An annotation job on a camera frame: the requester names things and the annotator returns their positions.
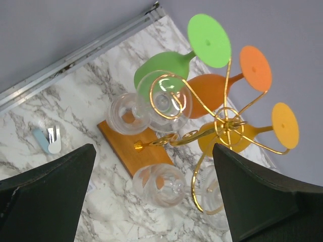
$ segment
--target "white marble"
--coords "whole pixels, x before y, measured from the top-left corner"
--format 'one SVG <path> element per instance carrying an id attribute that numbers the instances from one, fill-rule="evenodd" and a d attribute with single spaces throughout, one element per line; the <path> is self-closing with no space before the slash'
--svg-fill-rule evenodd
<path id="1" fill-rule="evenodd" d="M 94 144 L 97 155 L 91 180 L 96 189 L 85 198 L 76 242 L 107 241 L 231 241 L 229 232 L 210 228 L 189 196 L 171 209 L 145 205 L 132 191 L 131 179 L 96 125 L 118 95 L 133 92 L 136 69 L 148 58 L 165 50 L 187 53 L 189 45 L 169 17 L 147 27 L 94 61 L 66 76 L 25 103 L 0 117 L 0 180 Z M 198 60 L 191 62 L 189 78 L 208 73 Z M 191 120 L 181 131 L 198 129 L 211 117 Z M 47 155 L 31 134 L 40 127 L 61 127 L 62 151 Z M 190 180 L 201 154 L 197 143 L 167 152 L 175 166 Z M 258 147 L 243 153 L 268 166 Z"/>

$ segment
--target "small white object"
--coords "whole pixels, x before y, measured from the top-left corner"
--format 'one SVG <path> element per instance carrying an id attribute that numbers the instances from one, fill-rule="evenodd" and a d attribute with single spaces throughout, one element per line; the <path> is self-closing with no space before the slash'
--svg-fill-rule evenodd
<path id="1" fill-rule="evenodd" d="M 49 133 L 48 151 L 51 154 L 57 154 L 62 149 L 60 127 L 55 126 L 55 132 L 53 128 L 49 128 L 48 133 Z"/>

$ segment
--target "blue object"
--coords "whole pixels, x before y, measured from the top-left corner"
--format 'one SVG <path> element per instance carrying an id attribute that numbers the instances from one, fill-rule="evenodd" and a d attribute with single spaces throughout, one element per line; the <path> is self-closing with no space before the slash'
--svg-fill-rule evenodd
<path id="1" fill-rule="evenodd" d="M 49 142 L 46 139 L 45 135 L 42 133 L 42 131 L 40 129 L 34 129 L 32 131 L 32 134 L 34 135 L 35 139 L 37 140 L 37 142 L 39 143 L 39 145 L 41 146 L 41 148 L 47 154 L 50 154 L 50 152 L 48 150 Z"/>

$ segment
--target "gold wire holder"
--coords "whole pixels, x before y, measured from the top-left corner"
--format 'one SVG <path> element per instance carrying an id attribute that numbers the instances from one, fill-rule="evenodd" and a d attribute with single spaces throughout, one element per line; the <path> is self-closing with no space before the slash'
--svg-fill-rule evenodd
<path id="1" fill-rule="evenodd" d="M 263 145 L 263 144 L 260 144 L 250 138 L 248 138 L 247 136 L 244 135 L 244 125 L 247 124 L 246 121 L 243 121 L 242 118 L 241 118 L 241 114 L 247 110 L 249 107 L 251 107 L 253 104 L 255 104 L 257 101 L 259 101 L 260 99 L 262 99 L 266 94 L 267 94 L 267 91 L 264 91 L 261 95 L 259 95 L 256 99 L 254 99 L 253 101 L 251 101 L 248 105 L 246 105 L 244 108 L 242 108 L 239 112 L 237 112 L 235 109 L 231 108 L 231 107 L 228 107 L 227 106 L 227 89 L 228 89 L 228 81 L 229 81 L 229 75 L 230 75 L 230 70 L 231 70 L 231 61 L 232 61 L 232 58 L 229 59 L 229 62 L 228 62 L 228 68 L 227 68 L 227 74 L 226 74 L 226 82 L 225 82 L 225 88 L 224 88 L 224 102 L 223 102 L 223 108 L 220 108 L 217 113 L 214 113 L 213 111 L 211 111 L 203 102 L 202 100 L 198 97 L 198 95 L 194 92 L 194 90 L 190 87 L 190 85 L 187 83 L 187 81 L 185 79 L 183 79 L 182 77 L 178 76 L 178 75 L 175 75 L 175 74 L 164 74 L 164 75 L 161 75 L 160 77 L 158 77 L 157 79 L 155 79 L 155 81 L 152 83 L 151 87 L 150 87 L 150 91 L 149 91 L 149 99 L 150 99 L 150 104 L 152 106 L 152 108 L 154 109 L 154 111 L 156 113 L 158 113 L 160 116 L 166 118 L 166 119 L 176 119 L 178 118 L 181 114 L 182 114 L 182 108 L 183 108 L 183 105 L 181 104 L 181 102 L 178 100 L 178 98 L 176 97 L 176 95 L 174 93 L 171 93 L 172 97 L 175 99 L 175 101 L 178 103 L 179 107 L 180 107 L 180 110 L 179 110 L 179 113 L 176 115 L 176 116 L 167 116 L 163 113 L 161 113 L 157 108 L 156 108 L 156 105 L 154 103 L 154 100 L 152 98 L 152 93 L 153 93 L 153 89 L 155 87 L 155 85 L 157 84 L 157 82 L 163 78 L 166 78 L 166 77 L 175 77 L 179 80 L 181 80 L 185 86 L 190 90 L 190 92 L 194 95 L 194 97 L 198 100 L 198 102 L 203 106 L 203 108 L 212 116 L 214 117 L 214 127 L 212 128 L 209 128 L 207 130 L 204 130 L 204 131 L 197 131 L 197 130 L 193 130 L 193 131 L 190 131 L 188 133 L 186 133 L 182 139 L 179 139 L 179 136 L 177 134 L 168 134 L 168 135 L 165 135 L 157 140 L 154 140 L 150 143 L 145 143 L 143 144 L 141 141 L 138 141 L 134 144 L 134 148 L 140 152 L 142 151 L 145 147 L 148 147 L 148 146 L 163 146 L 167 143 L 170 143 L 170 145 L 172 146 L 181 146 L 181 145 L 185 145 L 185 144 L 188 144 L 188 143 L 191 143 L 201 137 L 204 137 L 204 136 L 207 136 L 209 134 L 212 134 L 212 133 L 216 133 L 216 136 L 212 139 L 212 141 L 209 143 L 208 145 L 208 148 L 206 150 L 208 150 L 210 148 L 210 146 L 215 142 L 216 138 L 219 138 L 221 140 L 221 142 L 225 145 L 227 145 L 231 150 L 232 150 L 232 147 L 237 145 L 242 139 L 246 139 L 248 140 L 249 142 L 251 142 L 252 144 L 255 144 L 263 149 L 266 149 L 266 150 L 269 150 L 275 154 L 279 154 L 279 155 L 285 155 L 287 154 L 290 149 L 286 149 L 285 151 L 277 151 L 277 150 L 274 150 L 266 145 Z M 229 118 L 228 116 L 228 110 L 232 111 L 235 116 L 234 118 Z M 220 118 L 220 112 L 224 112 L 224 115 L 225 115 L 225 118 L 222 119 Z M 240 139 L 237 143 L 235 144 L 232 144 L 231 142 L 231 136 L 230 136 L 230 133 L 231 132 L 235 132 L 237 133 L 239 136 L 240 136 Z M 228 142 L 225 142 L 224 139 L 221 137 L 223 135 L 226 135 L 227 138 L 228 138 Z M 196 206 L 196 208 L 200 211 L 200 212 L 203 212 L 203 208 L 201 207 L 201 205 L 199 204 L 198 200 L 197 200 L 197 197 L 196 197 L 196 192 L 195 192 L 195 182 L 196 182 L 196 177 L 197 177 L 197 174 L 200 170 L 200 167 L 201 167 L 201 164 L 204 160 L 206 156 L 206 152 L 204 151 L 202 156 L 200 157 L 197 165 L 196 165 L 196 168 L 194 170 L 194 173 L 193 173 L 193 176 L 192 176 L 192 180 L 191 180 L 191 195 L 192 195 L 192 199 L 193 199 L 193 202 Z M 206 213 L 208 215 L 214 215 L 218 212 L 220 212 L 221 210 L 223 209 L 223 205 L 220 206 L 219 208 L 213 210 L 213 211 L 206 211 Z"/>

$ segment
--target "clear wine glass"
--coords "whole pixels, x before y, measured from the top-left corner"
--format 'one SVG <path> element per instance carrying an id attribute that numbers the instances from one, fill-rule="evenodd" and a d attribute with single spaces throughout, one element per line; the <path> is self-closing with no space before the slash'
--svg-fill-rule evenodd
<path id="1" fill-rule="evenodd" d="M 202 173 L 201 193 L 203 214 L 206 221 L 215 229 L 229 230 L 217 172 L 213 165 L 208 166 Z M 220 209 L 220 211 L 214 215 L 208 215 L 206 213 L 206 211 L 213 211 L 216 209 Z"/>
<path id="2" fill-rule="evenodd" d="M 169 164 L 139 169 L 132 180 L 135 193 L 146 203 L 162 208 L 179 204 L 186 195 L 183 173 Z"/>
<path id="3" fill-rule="evenodd" d="M 147 127 L 162 133 L 179 130 L 192 111 L 192 96 L 182 80 L 167 71 L 149 73 L 138 84 L 137 93 L 123 94 L 112 102 L 107 118 L 110 128 L 124 135 L 139 134 Z"/>

